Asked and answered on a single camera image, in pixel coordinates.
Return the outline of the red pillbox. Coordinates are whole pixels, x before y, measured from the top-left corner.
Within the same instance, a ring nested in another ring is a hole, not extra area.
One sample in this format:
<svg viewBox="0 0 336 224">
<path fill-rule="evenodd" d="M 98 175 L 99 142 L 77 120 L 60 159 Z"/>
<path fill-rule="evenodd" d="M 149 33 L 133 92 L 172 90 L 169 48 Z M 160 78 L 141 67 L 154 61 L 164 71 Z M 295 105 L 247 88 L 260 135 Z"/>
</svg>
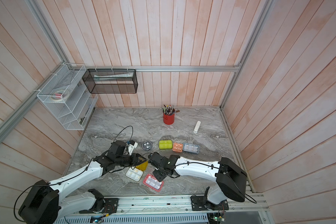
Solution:
<svg viewBox="0 0 336 224">
<path fill-rule="evenodd" d="M 156 192 L 160 192 L 164 185 L 164 181 L 159 182 L 152 174 L 147 174 L 143 180 L 143 184 Z"/>
</svg>

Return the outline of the green lid white pillbox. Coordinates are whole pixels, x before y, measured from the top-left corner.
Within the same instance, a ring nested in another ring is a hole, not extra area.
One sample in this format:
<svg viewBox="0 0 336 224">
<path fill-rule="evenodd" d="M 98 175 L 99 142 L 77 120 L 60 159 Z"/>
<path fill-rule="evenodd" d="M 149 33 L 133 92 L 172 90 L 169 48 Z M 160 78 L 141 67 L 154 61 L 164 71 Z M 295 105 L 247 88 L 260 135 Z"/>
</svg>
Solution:
<svg viewBox="0 0 336 224">
<path fill-rule="evenodd" d="M 173 148 L 172 140 L 160 140 L 159 141 L 160 150 L 166 150 L 166 149 L 172 149 L 172 148 Z"/>
</svg>

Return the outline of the orange pillbox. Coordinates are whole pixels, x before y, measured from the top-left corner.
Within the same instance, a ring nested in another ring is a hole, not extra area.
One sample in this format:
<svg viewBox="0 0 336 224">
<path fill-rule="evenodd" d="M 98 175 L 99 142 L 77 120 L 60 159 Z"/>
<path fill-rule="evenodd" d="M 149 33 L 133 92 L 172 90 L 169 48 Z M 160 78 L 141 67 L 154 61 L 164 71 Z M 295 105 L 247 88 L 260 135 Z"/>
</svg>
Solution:
<svg viewBox="0 0 336 224">
<path fill-rule="evenodd" d="M 181 153 L 183 151 L 183 144 L 182 143 L 174 142 L 173 143 L 172 151 L 173 152 L 177 152 L 177 153 Z"/>
</svg>

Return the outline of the blue pillbox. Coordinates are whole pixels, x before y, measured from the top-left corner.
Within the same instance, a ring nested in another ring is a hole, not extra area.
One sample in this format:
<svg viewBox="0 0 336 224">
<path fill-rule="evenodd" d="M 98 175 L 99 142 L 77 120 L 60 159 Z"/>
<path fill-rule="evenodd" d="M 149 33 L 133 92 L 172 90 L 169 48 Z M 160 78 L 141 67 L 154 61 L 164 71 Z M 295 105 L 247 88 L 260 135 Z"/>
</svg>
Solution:
<svg viewBox="0 0 336 224">
<path fill-rule="evenodd" d="M 199 153 L 199 145 L 191 144 L 191 143 L 184 143 L 183 144 L 183 151 L 198 154 Z"/>
</svg>

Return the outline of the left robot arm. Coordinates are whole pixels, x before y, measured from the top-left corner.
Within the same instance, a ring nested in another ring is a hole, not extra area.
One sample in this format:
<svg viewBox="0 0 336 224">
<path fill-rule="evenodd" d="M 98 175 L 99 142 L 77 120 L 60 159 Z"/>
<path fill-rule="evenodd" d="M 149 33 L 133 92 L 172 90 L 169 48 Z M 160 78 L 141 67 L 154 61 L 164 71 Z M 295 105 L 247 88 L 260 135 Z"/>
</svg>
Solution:
<svg viewBox="0 0 336 224">
<path fill-rule="evenodd" d="M 36 182 L 27 188 L 29 193 L 19 211 L 14 213 L 15 218 L 26 224 L 52 224 L 79 211 L 105 211 L 104 196 L 96 189 L 73 197 L 70 194 L 94 179 L 116 172 L 117 166 L 124 169 L 146 162 L 138 153 L 125 154 L 126 149 L 128 145 L 124 141 L 115 141 L 84 167 L 50 182 Z"/>
</svg>

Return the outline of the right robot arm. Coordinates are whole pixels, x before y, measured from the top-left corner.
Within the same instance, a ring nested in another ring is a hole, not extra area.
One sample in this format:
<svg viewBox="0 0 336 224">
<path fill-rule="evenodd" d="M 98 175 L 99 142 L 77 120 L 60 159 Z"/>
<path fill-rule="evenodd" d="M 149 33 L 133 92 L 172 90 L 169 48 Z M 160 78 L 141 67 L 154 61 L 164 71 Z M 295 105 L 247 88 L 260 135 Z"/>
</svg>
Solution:
<svg viewBox="0 0 336 224">
<path fill-rule="evenodd" d="M 155 152 L 148 163 L 155 167 L 154 177 L 163 181 L 167 176 L 193 176 L 214 183 L 207 187 L 203 196 L 191 196 L 192 210 L 217 210 L 227 207 L 225 201 L 244 202 L 246 196 L 247 173 L 231 159 L 223 157 L 220 161 L 196 161 L 179 155 L 169 158 Z"/>
</svg>

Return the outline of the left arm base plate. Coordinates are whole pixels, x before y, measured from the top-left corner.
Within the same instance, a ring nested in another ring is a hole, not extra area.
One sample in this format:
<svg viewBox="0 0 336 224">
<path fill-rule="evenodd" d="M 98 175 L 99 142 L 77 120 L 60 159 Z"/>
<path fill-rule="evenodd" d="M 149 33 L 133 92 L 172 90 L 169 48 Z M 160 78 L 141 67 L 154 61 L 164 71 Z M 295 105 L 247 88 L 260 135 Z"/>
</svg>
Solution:
<svg viewBox="0 0 336 224">
<path fill-rule="evenodd" d="M 105 198 L 102 200 L 100 199 L 99 202 L 95 203 L 91 209 L 79 211 L 79 214 L 96 213 L 111 215 L 117 212 L 118 202 L 118 198 Z"/>
</svg>

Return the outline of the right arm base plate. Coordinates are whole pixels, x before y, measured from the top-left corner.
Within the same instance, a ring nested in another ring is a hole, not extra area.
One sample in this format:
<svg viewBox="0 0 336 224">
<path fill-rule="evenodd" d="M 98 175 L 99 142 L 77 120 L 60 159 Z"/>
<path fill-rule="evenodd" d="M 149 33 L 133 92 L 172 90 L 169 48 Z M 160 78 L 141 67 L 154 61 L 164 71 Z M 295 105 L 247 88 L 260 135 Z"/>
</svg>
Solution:
<svg viewBox="0 0 336 224">
<path fill-rule="evenodd" d="M 208 201 L 205 196 L 192 195 L 190 197 L 191 207 L 193 211 L 228 211 L 229 206 L 227 201 L 223 201 L 219 204 L 213 204 Z"/>
</svg>

